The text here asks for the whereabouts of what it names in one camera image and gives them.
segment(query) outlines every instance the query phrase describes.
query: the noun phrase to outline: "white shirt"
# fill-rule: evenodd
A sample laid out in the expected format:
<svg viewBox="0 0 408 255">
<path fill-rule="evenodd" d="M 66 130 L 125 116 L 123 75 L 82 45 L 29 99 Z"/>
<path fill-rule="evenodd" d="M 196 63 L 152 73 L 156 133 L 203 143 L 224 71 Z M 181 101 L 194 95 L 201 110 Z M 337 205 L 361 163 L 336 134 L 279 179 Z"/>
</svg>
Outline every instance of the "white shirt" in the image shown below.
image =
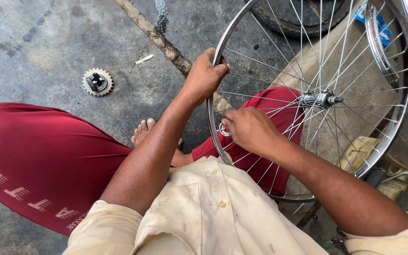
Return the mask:
<svg viewBox="0 0 408 255">
<path fill-rule="evenodd" d="M 388 237 L 349 235 L 351 254 L 408 254 L 408 229 Z M 278 210 L 243 170 L 202 158 L 171 168 L 150 209 L 103 200 L 73 230 L 64 255 L 328 255 Z"/>
</svg>

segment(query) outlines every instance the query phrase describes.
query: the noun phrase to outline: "bare foot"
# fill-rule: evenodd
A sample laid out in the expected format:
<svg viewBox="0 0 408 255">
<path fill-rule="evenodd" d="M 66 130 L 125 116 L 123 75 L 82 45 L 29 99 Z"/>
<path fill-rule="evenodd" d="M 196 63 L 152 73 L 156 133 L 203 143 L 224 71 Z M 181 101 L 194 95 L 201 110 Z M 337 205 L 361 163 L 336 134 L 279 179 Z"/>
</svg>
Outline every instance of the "bare foot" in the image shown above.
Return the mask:
<svg viewBox="0 0 408 255">
<path fill-rule="evenodd" d="M 134 136 L 132 136 L 132 143 L 135 148 L 147 136 L 147 134 L 152 130 L 155 124 L 157 124 L 157 122 L 155 121 L 155 119 L 152 118 L 147 119 L 147 121 L 144 119 L 141 121 L 141 124 L 138 125 L 138 128 L 135 129 L 135 131 L 133 132 Z M 184 143 L 184 140 L 180 138 L 178 141 L 179 142 L 177 145 L 178 148 L 177 150 L 180 151 L 180 149 L 182 148 L 182 144 Z"/>
<path fill-rule="evenodd" d="M 147 136 L 147 134 L 152 130 L 152 128 L 154 127 L 156 123 L 157 122 L 152 118 L 147 119 L 147 121 L 146 120 L 141 121 L 141 124 L 134 131 L 134 136 L 132 136 L 132 143 L 135 148 Z M 180 150 L 182 148 L 182 144 L 184 143 L 184 140 L 180 138 L 178 141 L 179 142 L 178 142 L 176 151 L 174 152 L 174 156 L 173 156 L 171 165 L 175 167 L 181 167 L 181 166 L 185 166 L 190 163 L 193 163 L 193 156 L 191 155 L 191 153 L 184 154 Z"/>
</svg>

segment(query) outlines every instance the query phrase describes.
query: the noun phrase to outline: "hand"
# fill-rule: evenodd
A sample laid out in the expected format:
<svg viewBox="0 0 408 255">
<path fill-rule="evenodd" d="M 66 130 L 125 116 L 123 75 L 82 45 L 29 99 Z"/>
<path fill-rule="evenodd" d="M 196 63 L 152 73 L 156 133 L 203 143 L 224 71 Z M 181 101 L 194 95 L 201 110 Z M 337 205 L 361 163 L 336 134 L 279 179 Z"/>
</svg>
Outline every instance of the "hand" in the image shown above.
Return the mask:
<svg viewBox="0 0 408 255">
<path fill-rule="evenodd" d="M 237 145 L 267 159 L 275 154 L 279 143 L 290 142 L 267 114 L 253 107 L 226 110 L 221 123 L 229 129 Z"/>
<path fill-rule="evenodd" d="M 197 105 L 211 96 L 220 85 L 221 80 L 229 73 L 231 66 L 224 58 L 218 66 L 212 64 L 215 48 L 208 48 L 202 53 L 191 67 L 184 87 L 180 90 L 182 95 L 189 96 Z"/>
</svg>

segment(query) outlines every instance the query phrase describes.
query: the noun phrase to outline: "small white paper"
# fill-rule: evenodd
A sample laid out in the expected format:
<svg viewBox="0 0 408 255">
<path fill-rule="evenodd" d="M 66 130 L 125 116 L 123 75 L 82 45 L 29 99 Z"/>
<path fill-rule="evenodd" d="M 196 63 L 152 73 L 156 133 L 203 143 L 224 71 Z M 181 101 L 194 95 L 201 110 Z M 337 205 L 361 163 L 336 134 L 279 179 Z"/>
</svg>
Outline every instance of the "small white paper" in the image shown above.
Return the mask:
<svg viewBox="0 0 408 255">
<path fill-rule="evenodd" d="M 151 55 L 149 55 L 149 56 L 146 56 L 146 57 L 144 57 L 144 58 L 142 58 L 142 59 L 136 61 L 135 63 L 136 63 L 136 64 L 141 64 L 142 62 L 144 62 L 144 61 L 146 61 L 146 60 L 150 60 L 150 59 L 153 58 L 153 57 L 154 57 L 154 55 L 151 54 Z"/>
</svg>

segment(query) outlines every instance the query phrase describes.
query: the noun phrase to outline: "red trousers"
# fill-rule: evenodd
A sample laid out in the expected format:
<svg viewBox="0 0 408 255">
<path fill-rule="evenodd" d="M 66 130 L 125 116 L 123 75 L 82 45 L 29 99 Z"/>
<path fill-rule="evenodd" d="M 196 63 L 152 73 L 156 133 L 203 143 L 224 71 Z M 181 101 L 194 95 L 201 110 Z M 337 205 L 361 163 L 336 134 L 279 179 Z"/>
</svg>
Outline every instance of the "red trousers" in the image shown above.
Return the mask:
<svg viewBox="0 0 408 255">
<path fill-rule="evenodd" d="M 285 87 L 268 89 L 257 96 L 284 101 L 296 98 Z M 286 105 L 286 102 L 251 98 L 243 107 Z M 302 113 L 301 108 L 285 108 L 272 120 L 283 132 Z M 301 133 L 299 126 L 291 139 L 298 143 Z M 232 139 L 222 136 L 220 141 L 226 146 Z M 69 236 L 132 150 L 93 124 L 63 110 L 0 103 L 0 202 L 42 226 Z M 234 161 L 248 153 L 235 144 L 226 151 Z M 195 160 L 202 156 L 218 156 L 211 138 L 192 153 Z M 235 166 L 247 170 L 258 158 L 250 154 Z M 258 181 L 269 165 L 267 160 L 259 160 L 249 174 Z M 272 189 L 272 193 L 280 194 L 284 192 L 288 177 L 287 171 L 272 165 L 259 185 L 267 192 Z"/>
</svg>

